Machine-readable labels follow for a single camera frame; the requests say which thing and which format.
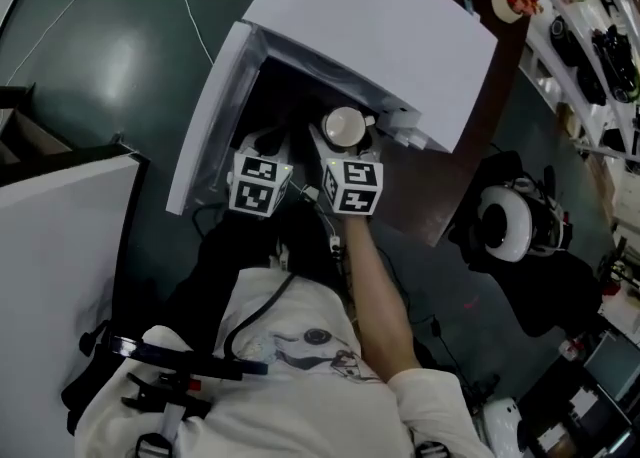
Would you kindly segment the white and black backpack rig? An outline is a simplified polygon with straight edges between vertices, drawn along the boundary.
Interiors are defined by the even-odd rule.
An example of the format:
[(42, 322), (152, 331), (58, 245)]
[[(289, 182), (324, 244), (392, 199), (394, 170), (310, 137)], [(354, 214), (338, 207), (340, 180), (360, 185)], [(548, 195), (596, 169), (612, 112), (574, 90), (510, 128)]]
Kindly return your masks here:
[(523, 175), (484, 188), (473, 230), (484, 250), (504, 262), (567, 250), (573, 226), (556, 200), (554, 169), (547, 167), (541, 181)]

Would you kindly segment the person's white shirt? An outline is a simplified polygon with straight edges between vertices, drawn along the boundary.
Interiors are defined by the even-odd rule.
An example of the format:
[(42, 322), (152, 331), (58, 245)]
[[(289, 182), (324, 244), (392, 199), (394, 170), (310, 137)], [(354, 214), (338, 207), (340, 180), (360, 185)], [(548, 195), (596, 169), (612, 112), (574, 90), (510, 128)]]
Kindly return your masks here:
[(452, 374), (412, 368), (381, 380), (363, 360), (339, 297), (276, 269), (243, 270), (218, 329), (264, 376), (207, 379), (204, 417), (179, 425), (177, 458), (493, 458)]

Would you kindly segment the person's legs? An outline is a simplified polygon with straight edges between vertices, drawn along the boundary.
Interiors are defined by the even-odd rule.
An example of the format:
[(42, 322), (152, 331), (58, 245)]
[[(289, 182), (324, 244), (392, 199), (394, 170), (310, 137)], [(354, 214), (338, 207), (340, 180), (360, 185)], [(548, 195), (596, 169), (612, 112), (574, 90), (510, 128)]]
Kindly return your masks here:
[(344, 277), (332, 256), (329, 236), (312, 203), (298, 200), (283, 210), (279, 239), (289, 250), (288, 270), (350, 301)]

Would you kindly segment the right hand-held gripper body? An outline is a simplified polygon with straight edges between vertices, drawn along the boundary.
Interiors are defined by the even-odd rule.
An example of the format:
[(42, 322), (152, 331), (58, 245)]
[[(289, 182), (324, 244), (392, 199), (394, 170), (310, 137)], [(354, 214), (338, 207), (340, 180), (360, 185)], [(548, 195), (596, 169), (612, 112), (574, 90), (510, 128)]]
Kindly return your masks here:
[(334, 213), (371, 216), (383, 191), (383, 164), (374, 148), (334, 151), (319, 146), (322, 189)]

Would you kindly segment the person's left forearm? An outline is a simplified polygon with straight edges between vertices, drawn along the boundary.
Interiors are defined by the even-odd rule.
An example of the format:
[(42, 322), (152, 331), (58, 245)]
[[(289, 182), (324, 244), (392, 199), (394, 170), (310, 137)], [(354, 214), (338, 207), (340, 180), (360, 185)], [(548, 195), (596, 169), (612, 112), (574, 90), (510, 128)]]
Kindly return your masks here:
[(275, 219), (225, 213), (202, 240), (189, 276), (165, 302), (161, 324), (193, 350), (211, 353), (239, 272), (268, 266), (276, 240)]

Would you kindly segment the brown cardboard box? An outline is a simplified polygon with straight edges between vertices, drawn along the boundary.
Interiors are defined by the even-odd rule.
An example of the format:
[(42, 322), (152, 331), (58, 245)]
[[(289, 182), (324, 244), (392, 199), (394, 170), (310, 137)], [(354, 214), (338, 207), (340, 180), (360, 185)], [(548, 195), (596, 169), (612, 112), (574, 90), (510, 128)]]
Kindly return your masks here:
[(34, 88), (0, 86), (0, 117), (8, 111), (0, 124), (0, 187), (29, 177), (48, 156), (74, 150), (31, 115)]

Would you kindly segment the person's right forearm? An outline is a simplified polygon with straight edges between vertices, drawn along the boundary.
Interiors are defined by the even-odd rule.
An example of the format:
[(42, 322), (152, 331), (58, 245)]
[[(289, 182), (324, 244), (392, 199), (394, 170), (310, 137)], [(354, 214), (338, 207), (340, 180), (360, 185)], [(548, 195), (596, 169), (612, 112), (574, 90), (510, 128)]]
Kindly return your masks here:
[(387, 382), (420, 367), (406, 308), (380, 258), (367, 220), (347, 217), (344, 232), (363, 358)]

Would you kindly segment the white shelving rack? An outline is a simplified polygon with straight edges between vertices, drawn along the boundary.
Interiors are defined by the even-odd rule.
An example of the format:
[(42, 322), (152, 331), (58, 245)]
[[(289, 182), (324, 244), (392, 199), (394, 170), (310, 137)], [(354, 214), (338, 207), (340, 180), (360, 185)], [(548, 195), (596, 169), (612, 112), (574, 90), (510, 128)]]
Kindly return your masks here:
[[(561, 0), (540, 2), (544, 12), (531, 18), (521, 70), (550, 107), (566, 103), (573, 110), (580, 125), (573, 139), (578, 149), (640, 162), (640, 97), (632, 103), (614, 99), (592, 44), (594, 30), (606, 31), (615, 25), (629, 39), (640, 74), (640, 15), (633, 0), (587, 0), (570, 5)], [(589, 63), (599, 79), (605, 106), (586, 101), (576, 79), (580, 65), (567, 67), (551, 46), (549, 26), (557, 16), (565, 20), (583, 51), (580, 65)]]

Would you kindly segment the white ceramic mug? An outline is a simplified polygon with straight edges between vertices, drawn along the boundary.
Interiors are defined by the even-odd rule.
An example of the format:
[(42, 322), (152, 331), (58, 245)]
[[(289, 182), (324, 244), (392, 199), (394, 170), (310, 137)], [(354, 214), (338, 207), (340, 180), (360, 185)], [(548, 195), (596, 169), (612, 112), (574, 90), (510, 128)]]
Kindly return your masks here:
[(325, 115), (320, 130), (333, 146), (348, 149), (358, 145), (375, 118), (352, 107), (339, 107)]

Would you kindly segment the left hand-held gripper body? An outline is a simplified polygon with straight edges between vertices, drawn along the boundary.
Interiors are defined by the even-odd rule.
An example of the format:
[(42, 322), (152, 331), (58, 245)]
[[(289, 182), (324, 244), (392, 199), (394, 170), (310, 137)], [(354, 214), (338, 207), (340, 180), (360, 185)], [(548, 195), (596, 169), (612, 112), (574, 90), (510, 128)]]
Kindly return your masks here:
[(293, 171), (292, 165), (236, 152), (227, 175), (229, 209), (271, 217), (286, 194)]

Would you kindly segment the white microwave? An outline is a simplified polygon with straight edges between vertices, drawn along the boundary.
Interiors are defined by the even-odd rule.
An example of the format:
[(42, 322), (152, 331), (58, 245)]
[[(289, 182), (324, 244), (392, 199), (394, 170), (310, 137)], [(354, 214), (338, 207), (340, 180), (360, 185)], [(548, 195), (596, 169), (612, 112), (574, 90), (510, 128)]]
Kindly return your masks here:
[(223, 166), (269, 59), (311, 76), (378, 116), (396, 142), (452, 152), (471, 116), (496, 37), (453, 0), (253, 0), (202, 88), (166, 209), (181, 214)]

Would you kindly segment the dark wooden table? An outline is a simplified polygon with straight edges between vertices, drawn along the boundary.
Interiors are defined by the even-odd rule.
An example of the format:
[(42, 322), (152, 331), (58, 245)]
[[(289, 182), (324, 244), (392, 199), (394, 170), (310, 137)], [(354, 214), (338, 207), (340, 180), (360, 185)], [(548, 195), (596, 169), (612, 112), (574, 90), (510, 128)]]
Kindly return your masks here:
[(375, 219), (434, 246), (473, 184), (500, 121), (518, 71), (530, 20), (499, 20), (490, 0), (472, 0), (482, 24), (496, 37), (493, 58), (461, 138), (450, 153), (418, 151), (382, 140), (385, 188)]

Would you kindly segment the white desk panel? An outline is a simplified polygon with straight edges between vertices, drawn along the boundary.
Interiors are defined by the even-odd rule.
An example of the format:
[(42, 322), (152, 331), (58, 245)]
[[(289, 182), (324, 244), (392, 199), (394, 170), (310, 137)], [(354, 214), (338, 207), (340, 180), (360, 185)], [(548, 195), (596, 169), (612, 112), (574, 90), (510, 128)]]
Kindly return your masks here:
[(109, 315), (143, 166), (75, 154), (0, 187), (0, 458), (73, 458), (61, 393), (89, 363), (82, 334)]

